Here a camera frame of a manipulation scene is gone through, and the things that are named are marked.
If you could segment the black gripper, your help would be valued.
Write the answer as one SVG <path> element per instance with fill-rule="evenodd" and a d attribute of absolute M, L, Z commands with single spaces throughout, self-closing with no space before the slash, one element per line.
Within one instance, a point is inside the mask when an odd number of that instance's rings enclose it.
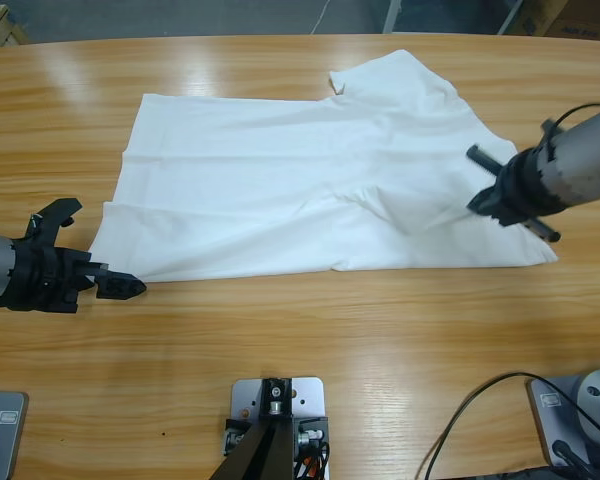
<path fill-rule="evenodd" d="M 2 306 L 13 311 L 75 314 L 79 293 L 94 286 L 86 276 L 97 276 L 100 299 L 131 299 L 147 289 L 131 274 L 109 272 L 106 263 L 90 262 L 85 251 L 32 238 L 15 240 L 13 250 L 15 264 L 2 293 Z"/>
<path fill-rule="evenodd" d="M 549 243 L 558 242 L 561 234 L 540 220 L 541 216 L 563 210 L 557 197 L 541 185 L 533 169 L 534 149 L 514 155 L 503 165 L 474 144 L 467 158 L 495 177 L 492 186 L 478 192 L 467 208 L 479 216 L 490 217 L 501 226 L 522 225 Z"/>

